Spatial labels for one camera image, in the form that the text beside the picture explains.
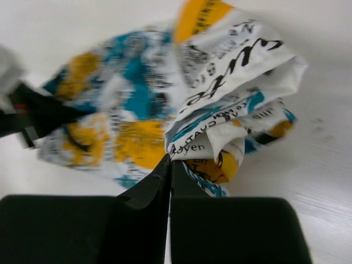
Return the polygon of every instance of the printed fabric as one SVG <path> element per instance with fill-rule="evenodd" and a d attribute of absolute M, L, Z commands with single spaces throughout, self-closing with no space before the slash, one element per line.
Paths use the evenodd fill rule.
<path fill-rule="evenodd" d="M 130 188 L 169 153 L 212 196 L 246 154 L 296 122 L 283 97 L 306 69 L 269 26 L 217 0 L 190 0 L 71 59 L 44 89 L 88 115 L 46 137 L 40 158 Z"/>

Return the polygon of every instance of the white surface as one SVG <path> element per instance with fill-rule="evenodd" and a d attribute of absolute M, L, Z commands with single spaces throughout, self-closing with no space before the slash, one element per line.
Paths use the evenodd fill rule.
<path fill-rule="evenodd" d="M 274 26 L 311 64 L 301 91 L 287 100 L 299 118 L 297 128 L 286 141 L 247 157 L 230 190 L 287 198 L 298 212 L 315 264 L 351 263 L 352 2 L 228 2 Z M 173 0 L 1 0 L 0 43 L 20 54 L 38 85 L 70 56 L 112 35 L 170 18 L 179 6 Z M 39 162 L 15 135 L 0 139 L 0 149 L 0 197 L 121 191 L 110 181 Z"/>

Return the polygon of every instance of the black lettering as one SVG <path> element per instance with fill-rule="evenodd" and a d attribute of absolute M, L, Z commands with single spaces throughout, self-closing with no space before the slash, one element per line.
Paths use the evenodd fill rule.
<path fill-rule="evenodd" d="M 262 119 L 259 115 L 257 115 L 257 114 L 253 114 L 252 115 L 252 118 L 254 118 L 254 119 Z"/>
<path fill-rule="evenodd" d="M 205 127 L 204 128 L 201 128 L 200 130 L 203 132 L 203 131 L 205 131 L 207 129 L 207 125 L 205 125 Z"/>
<path fill-rule="evenodd" d="M 242 43 L 240 44 L 240 46 L 245 45 L 248 41 L 249 41 L 249 39 L 247 38 L 244 42 L 242 42 Z"/>
<path fill-rule="evenodd" d="M 236 29 L 230 29 L 229 30 L 229 35 L 230 36 L 238 36 L 237 30 Z"/>
<path fill-rule="evenodd" d="M 244 26 L 242 27 L 242 32 L 245 32 L 247 30 L 250 34 L 252 34 L 253 28 L 254 24 L 244 24 Z"/>
<path fill-rule="evenodd" d="M 199 79 L 195 79 L 194 82 L 192 83 L 192 88 L 195 89 L 199 86 L 200 84 L 200 80 Z"/>
<path fill-rule="evenodd" d="M 186 154 L 185 154 L 184 156 L 187 155 L 187 153 L 188 153 L 188 151 L 189 151 L 189 148 L 190 148 L 190 146 L 188 146 L 188 147 L 187 147 L 187 146 L 184 146 L 184 147 L 183 147 L 183 149 L 186 150 Z"/>
<path fill-rule="evenodd" d="M 208 126 L 211 128 L 211 127 L 213 127 L 213 126 L 215 126 L 216 125 L 216 122 L 215 121 L 210 121 L 209 123 L 208 123 Z"/>
<path fill-rule="evenodd" d="M 215 5 L 215 1 L 209 1 L 205 5 L 211 7 L 211 6 Z"/>
<path fill-rule="evenodd" d="M 261 112 L 259 115 L 261 115 L 262 117 L 268 117 L 268 116 L 270 116 L 267 112 Z"/>
<path fill-rule="evenodd" d="M 234 27 L 234 28 L 237 28 L 238 26 L 242 26 L 242 25 L 247 24 L 247 23 L 248 23 L 248 22 L 242 22 L 242 23 L 240 23 L 240 24 L 233 25 L 233 27 Z"/>
<path fill-rule="evenodd" d="M 188 140 L 189 140 L 189 142 L 191 142 L 191 141 L 193 140 L 193 135 L 190 135 L 190 136 L 187 138 L 187 140 L 186 140 L 186 145 L 188 144 Z"/>
<path fill-rule="evenodd" d="M 202 84 L 205 83 L 206 79 L 205 79 L 205 76 L 203 74 L 200 75 L 200 78 L 202 79 Z"/>
<path fill-rule="evenodd" d="M 229 114 L 225 114 L 225 115 L 224 115 L 224 118 L 225 118 L 225 121 L 226 121 L 226 122 L 231 119 L 231 117 L 230 117 Z"/>
<path fill-rule="evenodd" d="M 198 137 L 201 133 L 196 131 L 196 133 L 194 134 L 194 138 Z"/>
<path fill-rule="evenodd" d="M 203 24 L 202 21 L 198 21 L 198 22 L 197 22 L 197 26 L 200 27 L 200 28 L 204 28 L 206 25 Z"/>
<path fill-rule="evenodd" d="M 226 52 L 221 53 L 220 55 L 218 55 L 218 59 L 222 59 L 225 55 L 226 55 Z"/>
<path fill-rule="evenodd" d="M 217 114 L 213 115 L 214 119 L 218 119 L 219 117 L 221 117 L 221 113 L 217 113 Z"/>
<path fill-rule="evenodd" d="M 252 46 L 246 46 L 244 47 L 237 55 L 236 58 L 232 59 L 229 62 L 229 65 L 225 71 L 225 73 L 223 75 L 219 75 L 217 76 L 211 83 L 210 86 L 208 87 L 208 89 L 206 91 L 203 92 L 199 92 L 193 96 L 188 97 L 188 102 L 187 102 L 187 106 L 191 106 L 197 102 L 199 102 L 199 100 L 201 100 L 202 98 L 206 98 L 206 99 L 211 99 L 214 94 L 216 93 L 216 91 L 225 84 L 226 81 L 224 81 L 224 78 L 228 75 L 228 74 L 232 74 L 234 72 L 235 67 L 238 65 L 237 62 L 240 61 L 240 65 L 242 67 L 246 66 L 249 64 L 249 59 L 250 59 L 250 55 L 252 50 L 254 49 L 254 47 L 257 46 L 257 44 L 259 43 L 259 45 L 261 47 L 267 47 L 269 43 L 274 43 L 275 45 L 268 48 L 267 51 L 272 51 L 275 50 L 277 48 L 280 48 L 283 45 L 283 42 L 280 40 L 265 40 L 263 38 L 258 38 L 254 44 Z"/>
<path fill-rule="evenodd" d="M 272 113 L 273 110 L 274 110 L 273 108 L 269 108 L 269 109 L 267 110 L 267 112 L 268 112 L 269 114 L 273 114 L 273 113 Z"/>

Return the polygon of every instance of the patterned cloth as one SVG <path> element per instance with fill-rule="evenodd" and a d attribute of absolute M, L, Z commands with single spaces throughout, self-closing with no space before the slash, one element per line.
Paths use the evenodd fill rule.
<path fill-rule="evenodd" d="M 280 97 L 298 88 L 305 65 L 297 58 L 243 11 L 190 0 L 175 22 L 113 37 L 44 85 L 89 114 L 48 136 L 40 158 L 128 189 L 168 152 L 206 192 L 225 196 L 244 154 L 292 128 Z"/>

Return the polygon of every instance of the yellow patch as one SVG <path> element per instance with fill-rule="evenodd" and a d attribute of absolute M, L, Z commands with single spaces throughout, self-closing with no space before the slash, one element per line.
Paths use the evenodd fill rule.
<path fill-rule="evenodd" d="M 98 167 L 103 159 L 105 142 L 108 140 L 107 119 L 104 115 L 96 113 L 89 116 L 90 120 L 83 122 L 70 123 L 67 128 L 72 138 L 81 145 L 89 146 L 88 151 L 83 151 L 73 145 L 68 136 L 63 145 L 63 150 L 70 151 L 73 158 L 71 165 Z"/>
<path fill-rule="evenodd" d="M 216 184 L 231 181 L 238 170 L 237 160 L 226 151 L 221 151 L 216 161 L 189 159 L 185 163 L 196 174 Z"/>
<path fill-rule="evenodd" d="M 68 76 L 59 84 L 56 96 L 72 100 L 87 88 L 87 78 L 100 66 L 100 58 L 93 53 L 84 53 L 73 58 L 68 64 Z"/>
<path fill-rule="evenodd" d="M 178 16 L 174 42 L 182 43 L 205 31 L 233 8 L 220 0 L 188 0 Z"/>
<path fill-rule="evenodd" d="M 240 128 L 242 127 L 242 124 L 237 120 L 232 120 L 231 122 L 235 127 L 240 127 Z"/>
<path fill-rule="evenodd" d="M 130 122 L 120 125 L 114 148 L 116 162 L 131 159 L 137 166 L 154 169 L 165 155 L 162 122 Z"/>
<path fill-rule="evenodd" d="M 268 135 L 274 138 L 284 138 L 288 130 L 293 128 L 292 124 L 289 121 L 283 121 L 276 125 L 273 129 L 267 132 Z"/>

